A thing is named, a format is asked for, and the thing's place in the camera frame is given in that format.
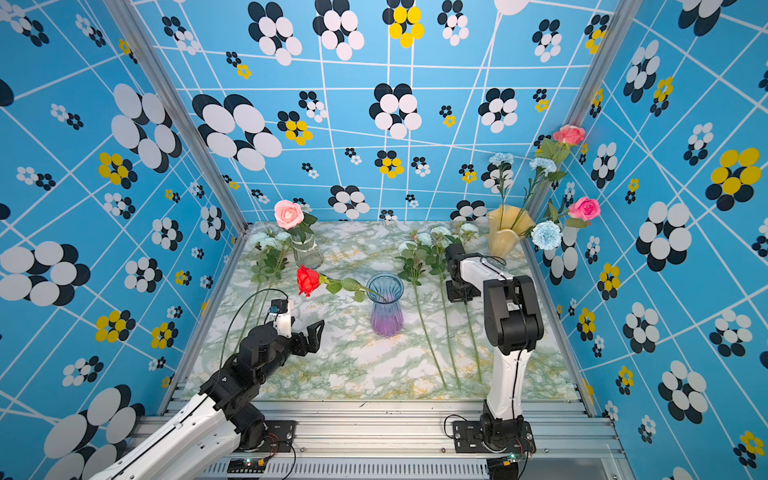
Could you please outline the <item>red rose stem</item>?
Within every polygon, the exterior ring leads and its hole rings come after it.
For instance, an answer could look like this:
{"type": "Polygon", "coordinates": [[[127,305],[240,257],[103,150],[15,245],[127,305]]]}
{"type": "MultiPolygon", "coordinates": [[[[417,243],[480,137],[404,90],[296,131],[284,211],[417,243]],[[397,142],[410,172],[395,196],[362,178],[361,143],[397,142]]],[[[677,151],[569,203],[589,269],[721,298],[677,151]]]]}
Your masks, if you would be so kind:
{"type": "Polygon", "coordinates": [[[336,279],[328,277],[316,270],[301,265],[296,274],[299,293],[309,298],[318,288],[324,287],[330,294],[338,294],[346,291],[352,295],[355,302],[361,303],[365,300],[377,300],[386,302],[385,297],[364,286],[353,278],[336,279]]]}

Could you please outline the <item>white blue flower stem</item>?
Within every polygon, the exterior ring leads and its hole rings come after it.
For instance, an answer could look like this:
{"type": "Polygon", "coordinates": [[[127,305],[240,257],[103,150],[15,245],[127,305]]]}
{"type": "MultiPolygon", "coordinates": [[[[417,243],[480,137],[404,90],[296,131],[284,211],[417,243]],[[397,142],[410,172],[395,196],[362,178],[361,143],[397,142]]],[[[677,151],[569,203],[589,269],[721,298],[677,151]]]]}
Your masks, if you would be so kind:
{"type": "Polygon", "coordinates": [[[440,383],[443,388],[446,388],[448,384],[429,334],[420,295],[423,286],[422,280],[427,273],[427,257],[431,253],[431,248],[432,243],[426,238],[425,232],[413,231],[410,238],[398,247],[396,259],[401,263],[401,268],[397,276],[404,283],[408,283],[413,290],[419,322],[429,353],[435,365],[440,383]]]}

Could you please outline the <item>purple blue glass vase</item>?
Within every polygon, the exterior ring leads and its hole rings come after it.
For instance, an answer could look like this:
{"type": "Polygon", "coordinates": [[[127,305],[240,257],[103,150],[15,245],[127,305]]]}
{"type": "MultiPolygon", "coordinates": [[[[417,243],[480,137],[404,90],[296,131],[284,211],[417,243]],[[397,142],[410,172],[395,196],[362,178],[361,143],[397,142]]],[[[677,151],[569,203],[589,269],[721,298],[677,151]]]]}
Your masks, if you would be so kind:
{"type": "Polygon", "coordinates": [[[393,337],[403,328],[404,317],[400,300],[404,293],[402,280],[395,274],[382,272],[374,275],[366,286],[367,296],[373,302],[371,327],[381,337],[393,337]]]}

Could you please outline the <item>clear ribbed glass vase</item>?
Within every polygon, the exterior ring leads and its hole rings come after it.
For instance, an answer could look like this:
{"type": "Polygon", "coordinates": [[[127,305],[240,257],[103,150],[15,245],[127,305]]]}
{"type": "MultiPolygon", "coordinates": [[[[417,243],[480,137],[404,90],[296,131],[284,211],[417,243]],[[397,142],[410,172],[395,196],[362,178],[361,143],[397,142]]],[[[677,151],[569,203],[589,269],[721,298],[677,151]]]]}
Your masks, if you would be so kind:
{"type": "Polygon", "coordinates": [[[308,233],[303,237],[292,235],[291,243],[297,266],[316,270],[322,265],[324,257],[314,234],[308,233]]]}

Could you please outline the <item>yellow fluted glass vase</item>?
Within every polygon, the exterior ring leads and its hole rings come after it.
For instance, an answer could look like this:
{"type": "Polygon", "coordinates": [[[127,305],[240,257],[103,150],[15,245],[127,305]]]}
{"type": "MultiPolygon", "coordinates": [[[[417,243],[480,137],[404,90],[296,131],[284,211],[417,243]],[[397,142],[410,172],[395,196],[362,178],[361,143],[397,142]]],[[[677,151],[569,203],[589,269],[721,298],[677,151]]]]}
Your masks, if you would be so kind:
{"type": "Polygon", "coordinates": [[[490,227],[489,256],[505,264],[508,255],[530,236],[535,222],[525,209],[509,205],[501,205],[489,212],[487,218],[490,227]]]}

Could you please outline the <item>white blue flower bunch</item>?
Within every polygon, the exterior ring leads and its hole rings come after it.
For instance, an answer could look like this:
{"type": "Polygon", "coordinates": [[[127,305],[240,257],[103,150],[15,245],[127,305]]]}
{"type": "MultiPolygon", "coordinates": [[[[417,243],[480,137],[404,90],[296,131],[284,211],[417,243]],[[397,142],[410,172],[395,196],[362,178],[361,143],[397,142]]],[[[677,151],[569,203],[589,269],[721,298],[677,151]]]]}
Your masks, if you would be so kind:
{"type": "Polygon", "coordinates": [[[450,245],[451,232],[444,226],[433,227],[429,232],[429,240],[431,241],[430,255],[428,257],[428,264],[430,266],[430,274],[438,278],[438,290],[441,297],[441,304],[444,313],[445,333],[446,341],[448,345],[448,352],[451,361],[451,367],[453,370],[456,385],[459,391],[462,391],[462,384],[460,375],[458,372],[454,349],[451,339],[451,330],[449,325],[449,314],[447,311],[447,291],[446,281],[448,280],[445,252],[446,247],[450,245]]]}

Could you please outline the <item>pink rose stem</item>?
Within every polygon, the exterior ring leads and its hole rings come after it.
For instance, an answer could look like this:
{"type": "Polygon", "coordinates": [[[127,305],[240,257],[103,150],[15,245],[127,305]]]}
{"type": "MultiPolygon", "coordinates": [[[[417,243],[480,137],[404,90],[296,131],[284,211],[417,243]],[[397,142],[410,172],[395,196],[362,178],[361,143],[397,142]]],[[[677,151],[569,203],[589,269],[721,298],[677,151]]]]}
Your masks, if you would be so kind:
{"type": "Polygon", "coordinates": [[[289,200],[275,204],[274,216],[277,225],[300,242],[305,242],[313,234],[311,226],[317,221],[315,216],[305,213],[299,204],[289,200]]]}

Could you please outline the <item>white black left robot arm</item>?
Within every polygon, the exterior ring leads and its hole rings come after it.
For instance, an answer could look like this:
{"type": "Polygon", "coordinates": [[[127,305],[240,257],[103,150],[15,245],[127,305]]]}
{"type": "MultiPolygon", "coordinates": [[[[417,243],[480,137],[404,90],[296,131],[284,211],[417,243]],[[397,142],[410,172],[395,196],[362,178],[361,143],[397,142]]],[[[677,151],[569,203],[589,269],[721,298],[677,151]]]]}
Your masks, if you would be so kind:
{"type": "Polygon", "coordinates": [[[292,356],[320,349],[323,320],[304,332],[293,318],[253,328],[232,354],[170,420],[95,479],[193,479],[239,448],[254,450],[267,437],[264,414],[252,404],[292,356]]]}

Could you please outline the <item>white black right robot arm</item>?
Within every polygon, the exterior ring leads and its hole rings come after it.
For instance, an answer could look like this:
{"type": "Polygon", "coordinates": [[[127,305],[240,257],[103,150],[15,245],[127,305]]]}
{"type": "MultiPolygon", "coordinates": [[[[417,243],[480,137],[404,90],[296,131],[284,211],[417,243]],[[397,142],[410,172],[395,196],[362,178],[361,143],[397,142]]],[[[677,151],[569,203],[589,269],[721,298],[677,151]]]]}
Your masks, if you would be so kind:
{"type": "Polygon", "coordinates": [[[522,409],[527,364],[544,336],[544,323],[533,280],[510,276],[480,253],[467,253],[459,243],[445,253],[452,303],[483,302],[483,326],[493,347],[493,373],[480,420],[472,425],[482,448],[520,458],[535,452],[530,424],[522,409]]]}

